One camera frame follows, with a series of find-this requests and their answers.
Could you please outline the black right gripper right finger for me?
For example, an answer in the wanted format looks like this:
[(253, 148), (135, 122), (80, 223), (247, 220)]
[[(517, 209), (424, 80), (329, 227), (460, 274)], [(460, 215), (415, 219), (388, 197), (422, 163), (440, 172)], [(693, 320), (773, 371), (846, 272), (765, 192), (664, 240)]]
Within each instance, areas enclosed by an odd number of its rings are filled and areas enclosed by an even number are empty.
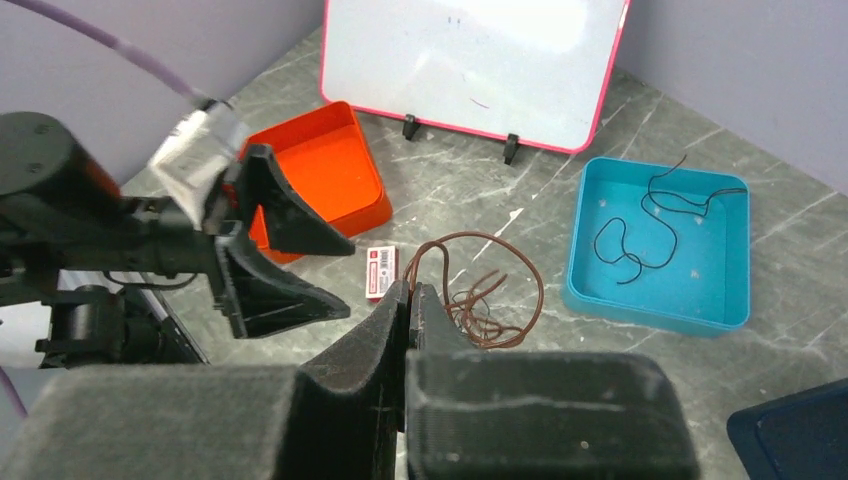
[(474, 347), (435, 289), (411, 298), (412, 479), (696, 479), (672, 382), (652, 359)]

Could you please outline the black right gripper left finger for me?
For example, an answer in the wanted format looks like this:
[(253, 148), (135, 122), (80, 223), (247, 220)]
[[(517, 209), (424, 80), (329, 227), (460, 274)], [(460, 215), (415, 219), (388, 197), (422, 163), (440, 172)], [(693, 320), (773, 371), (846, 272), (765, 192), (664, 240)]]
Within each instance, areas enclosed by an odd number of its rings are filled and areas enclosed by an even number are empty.
[(394, 478), (409, 306), (408, 283), (394, 282), (365, 319), (294, 370), (275, 478)]

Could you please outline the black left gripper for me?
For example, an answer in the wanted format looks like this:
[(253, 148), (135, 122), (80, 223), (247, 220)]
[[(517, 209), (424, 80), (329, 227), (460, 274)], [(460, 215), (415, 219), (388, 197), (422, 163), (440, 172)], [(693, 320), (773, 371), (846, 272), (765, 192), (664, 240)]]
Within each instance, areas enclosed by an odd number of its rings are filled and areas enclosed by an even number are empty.
[[(166, 196), (124, 197), (120, 208), (135, 221), (135, 230), (120, 254), (119, 269), (169, 279), (206, 275), (214, 308), (227, 318), (237, 339), (265, 338), (350, 316), (341, 298), (279, 267), (242, 228), (228, 233), (227, 223), (211, 220), (196, 229)], [(353, 243), (294, 190), (267, 144), (246, 146), (235, 174), (235, 209), (247, 224), (253, 223), (257, 209), (263, 210), (273, 250), (322, 256), (355, 252)]]

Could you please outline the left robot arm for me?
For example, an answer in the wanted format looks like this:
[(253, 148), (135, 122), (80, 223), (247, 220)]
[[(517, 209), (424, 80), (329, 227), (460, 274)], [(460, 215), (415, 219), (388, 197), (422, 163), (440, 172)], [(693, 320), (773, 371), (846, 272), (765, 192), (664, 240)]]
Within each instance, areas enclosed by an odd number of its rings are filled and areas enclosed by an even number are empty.
[(347, 317), (343, 300), (259, 251), (249, 234), (257, 214), (275, 250), (355, 250), (294, 190), (267, 144), (226, 157), (191, 217), (171, 196), (123, 196), (59, 120), (37, 112), (1, 117), (1, 302), (50, 308), (48, 333), (34, 343), (45, 368), (203, 360), (174, 318), (144, 304), (146, 283), (63, 290), (62, 271), (151, 273), (167, 290), (204, 275), (238, 339)]

